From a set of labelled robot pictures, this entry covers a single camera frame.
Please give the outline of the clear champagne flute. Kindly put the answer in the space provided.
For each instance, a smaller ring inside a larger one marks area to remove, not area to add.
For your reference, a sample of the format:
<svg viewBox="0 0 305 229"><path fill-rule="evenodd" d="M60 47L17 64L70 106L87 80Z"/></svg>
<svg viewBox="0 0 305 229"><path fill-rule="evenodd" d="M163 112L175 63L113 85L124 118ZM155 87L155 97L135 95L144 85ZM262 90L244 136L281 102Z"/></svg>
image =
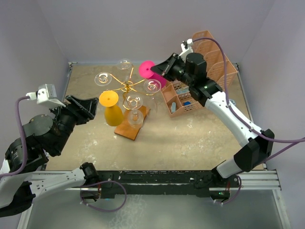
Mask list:
<svg viewBox="0 0 305 229"><path fill-rule="evenodd" d="M150 109L149 114L157 114L158 104L155 99L155 94L160 91L161 83L156 79L148 79L143 85L146 95L146 105Z"/></svg>

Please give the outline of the pink plastic wine glass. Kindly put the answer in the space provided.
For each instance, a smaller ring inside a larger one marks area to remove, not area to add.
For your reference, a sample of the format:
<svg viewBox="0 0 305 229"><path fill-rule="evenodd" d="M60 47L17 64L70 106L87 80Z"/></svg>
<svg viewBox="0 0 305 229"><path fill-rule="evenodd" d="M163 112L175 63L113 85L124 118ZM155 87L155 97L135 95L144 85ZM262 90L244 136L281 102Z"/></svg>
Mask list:
<svg viewBox="0 0 305 229"><path fill-rule="evenodd" d="M166 80L151 70L153 66L155 66L153 61L147 60L142 62L139 67L140 76L144 79L155 79L161 83L161 88L165 87Z"/></svg>

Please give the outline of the clear wine glass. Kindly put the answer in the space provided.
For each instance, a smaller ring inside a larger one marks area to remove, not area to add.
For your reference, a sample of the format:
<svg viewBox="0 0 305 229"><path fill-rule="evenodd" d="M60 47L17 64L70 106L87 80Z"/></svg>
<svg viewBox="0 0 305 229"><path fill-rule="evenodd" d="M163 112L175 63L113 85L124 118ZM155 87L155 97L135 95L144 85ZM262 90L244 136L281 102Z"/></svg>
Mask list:
<svg viewBox="0 0 305 229"><path fill-rule="evenodd" d="M94 78L94 82L98 86L107 86L111 83L111 81L112 81L112 75L107 72L98 73Z"/></svg>
<svg viewBox="0 0 305 229"><path fill-rule="evenodd" d="M143 99L135 93L126 94L123 107L128 110L127 120L131 127L141 128L144 117L143 113L140 111L140 108L143 105Z"/></svg>
<svg viewBox="0 0 305 229"><path fill-rule="evenodd" d="M129 81L132 77L134 66L129 59L121 59L117 62L116 67L123 73L124 81Z"/></svg>

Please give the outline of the yellow plastic wine glass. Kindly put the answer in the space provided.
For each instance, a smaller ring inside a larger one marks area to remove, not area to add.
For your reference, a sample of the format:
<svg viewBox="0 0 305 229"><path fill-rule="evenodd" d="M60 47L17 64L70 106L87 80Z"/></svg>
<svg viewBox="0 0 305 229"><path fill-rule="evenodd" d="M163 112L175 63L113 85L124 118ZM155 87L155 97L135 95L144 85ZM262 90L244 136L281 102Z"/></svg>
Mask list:
<svg viewBox="0 0 305 229"><path fill-rule="evenodd" d="M119 96L115 91L104 91L99 96L100 104L105 108L104 117L109 126L119 126L123 122L123 113L117 105Z"/></svg>

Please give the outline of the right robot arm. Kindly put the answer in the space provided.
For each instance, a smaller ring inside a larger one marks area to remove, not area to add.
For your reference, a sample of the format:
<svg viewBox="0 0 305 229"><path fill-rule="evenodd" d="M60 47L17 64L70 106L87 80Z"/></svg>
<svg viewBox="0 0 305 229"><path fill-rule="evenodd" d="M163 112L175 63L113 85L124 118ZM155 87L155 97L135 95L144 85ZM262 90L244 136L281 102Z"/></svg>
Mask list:
<svg viewBox="0 0 305 229"><path fill-rule="evenodd" d="M231 131L241 149L229 160L213 169L212 182L224 186L232 175L249 172L263 163L271 154L275 135L252 123L235 105L226 100L226 94L214 80L207 77L207 63L199 53L190 53L183 60L173 53L166 61L151 67L153 73L168 81L178 80L189 87L191 97L212 111Z"/></svg>

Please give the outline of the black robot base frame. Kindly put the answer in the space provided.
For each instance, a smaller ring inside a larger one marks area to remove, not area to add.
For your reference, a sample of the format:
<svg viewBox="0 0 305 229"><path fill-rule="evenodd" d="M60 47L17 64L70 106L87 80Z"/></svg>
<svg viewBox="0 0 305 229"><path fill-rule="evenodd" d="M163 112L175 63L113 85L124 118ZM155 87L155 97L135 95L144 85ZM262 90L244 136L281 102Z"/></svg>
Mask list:
<svg viewBox="0 0 305 229"><path fill-rule="evenodd" d="M236 175L221 178L210 170L111 171L96 170L93 163L80 167L85 184L97 187L100 198L116 195L192 195L200 198L227 200L229 189L239 187Z"/></svg>

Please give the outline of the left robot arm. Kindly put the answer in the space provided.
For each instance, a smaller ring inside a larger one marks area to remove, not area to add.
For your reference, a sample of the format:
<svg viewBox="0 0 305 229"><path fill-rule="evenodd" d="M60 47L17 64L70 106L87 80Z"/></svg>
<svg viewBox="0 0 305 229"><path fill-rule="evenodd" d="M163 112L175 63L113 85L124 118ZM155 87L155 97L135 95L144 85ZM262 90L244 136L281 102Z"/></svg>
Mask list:
<svg viewBox="0 0 305 229"><path fill-rule="evenodd" d="M19 125L20 138L8 147L0 170L0 216L20 214L39 200L59 190L98 182L93 163L83 163L79 168L46 181L28 181L31 172L48 163L48 156L60 156L74 127L84 125L96 115L98 98L79 99L66 97L65 103L52 104L54 114L39 114L27 124Z"/></svg>

